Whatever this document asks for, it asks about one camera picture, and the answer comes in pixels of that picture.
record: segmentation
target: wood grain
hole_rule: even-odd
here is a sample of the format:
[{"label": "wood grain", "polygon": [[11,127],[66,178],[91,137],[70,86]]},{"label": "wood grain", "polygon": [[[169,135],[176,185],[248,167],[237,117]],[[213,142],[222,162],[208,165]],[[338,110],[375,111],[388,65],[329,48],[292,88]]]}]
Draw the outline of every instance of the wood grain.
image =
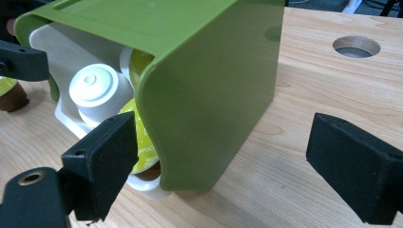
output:
[{"label": "wood grain", "polygon": [[[352,59],[333,50],[346,35],[381,51]],[[370,227],[305,159],[314,114],[338,116],[403,149],[401,19],[286,9],[275,100],[216,185],[153,201],[125,186],[92,227]],[[0,192],[38,166],[61,167],[78,139],[53,116],[47,83],[22,83],[30,104],[0,113]],[[70,216],[72,227],[86,227]],[[398,214],[393,227],[403,227]]]}]

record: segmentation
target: wooden table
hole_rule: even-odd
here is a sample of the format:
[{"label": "wooden table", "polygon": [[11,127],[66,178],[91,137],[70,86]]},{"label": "wooden table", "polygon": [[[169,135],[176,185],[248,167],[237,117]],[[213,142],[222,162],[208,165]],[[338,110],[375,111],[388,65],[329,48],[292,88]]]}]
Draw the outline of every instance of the wooden table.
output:
[{"label": "wooden table", "polygon": [[[316,112],[343,118],[403,149],[401,19],[286,9],[276,95],[220,180],[208,192],[161,201],[125,186],[93,227],[368,227],[305,159]],[[381,51],[353,59],[335,39],[361,35]],[[31,168],[61,167],[78,139],[53,116],[47,83],[22,83],[30,104],[0,113],[0,192]],[[70,216],[73,227],[86,227]],[[398,214],[394,227],[403,227]]]}]

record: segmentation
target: white cap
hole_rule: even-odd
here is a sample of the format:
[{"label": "white cap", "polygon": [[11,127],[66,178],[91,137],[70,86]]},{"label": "white cap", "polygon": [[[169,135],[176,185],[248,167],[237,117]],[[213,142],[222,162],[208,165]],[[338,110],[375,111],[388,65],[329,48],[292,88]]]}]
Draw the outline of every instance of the white cap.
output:
[{"label": "white cap", "polygon": [[133,98],[130,82],[108,65],[95,64],[82,68],[70,82],[68,90],[83,121],[96,127],[119,113]]},{"label": "white cap", "polygon": [[81,107],[93,107],[108,101],[118,88],[118,74],[107,65],[82,68],[71,80],[71,100]]},{"label": "white cap", "polygon": [[161,188],[160,178],[161,176],[155,180],[141,180],[136,175],[130,174],[126,183],[150,200],[162,200],[171,195],[172,192],[164,191]]}]

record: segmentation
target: white plastic part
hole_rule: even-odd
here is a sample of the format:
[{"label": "white plastic part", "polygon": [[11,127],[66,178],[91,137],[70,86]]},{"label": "white plastic part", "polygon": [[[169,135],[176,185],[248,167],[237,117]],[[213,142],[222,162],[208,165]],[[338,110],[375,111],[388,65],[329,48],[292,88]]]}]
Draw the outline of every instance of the white plastic part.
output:
[{"label": "white plastic part", "polygon": [[347,6],[344,8],[344,13],[355,13],[356,9],[358,9],[359,5],[361,4],[362,0],[350,0]]},{"label": "white plastic part", "polygon": [[80,69],[92,64],[108,64],[119,69],[120,55],[125,46],[56,22],[33,31],[29,43],[48,55],[49,71],[60,95],[55,109],[56,118],[82,139],[93,128],[83,121],[69,96],[71,79]]},{"label": "white plastic part", "polygon": [[130,81],[129,64],[130,64],[130,58],[131,58],[132,52],[133,52],[133,48],[124,47],[124,49],[122,50],[121,56],[119,58],[119,65],[121,68],[121,72],[124,74],[124,76],[127,78],[128,81]]},{"label": "white plastic part", "polygon": [[171,195],[171,192],[164,191],[161,188],[160,178],[161,176],[155,180],[147,181],[141,180],[134,174],[130,174],[126,183],[150,200],[161,200]]},{"label": "white plastic part", "polygon": [[69,95],[83,121],[96,127],[119,113],[133,98],[133,89],[128,80],[112,67],[95,64],[77,72],[71,80]]}]

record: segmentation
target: black clamp arm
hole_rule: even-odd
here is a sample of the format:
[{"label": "black clamp arm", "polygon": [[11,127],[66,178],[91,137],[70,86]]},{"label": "black clamp arm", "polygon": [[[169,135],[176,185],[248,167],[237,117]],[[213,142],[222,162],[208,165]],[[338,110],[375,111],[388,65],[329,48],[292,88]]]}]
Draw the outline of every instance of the black clamp arm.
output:
[{"label": "black clamp arm", "polygon": [[403,152],[337,117],[317,113],[308,162],[363,222],[391,225],[403,212]]},{"label": "black clamp arm", "polygon": [[70,227],[104,220],[137,162],[133,112],[109,118],[62,155],[63,168],[36,168],[6,186],[0,227]]},{"label": "black clamp arm", "polygon": [[50,77],[44,51],[0,41],[0,76],[39,82]]}]

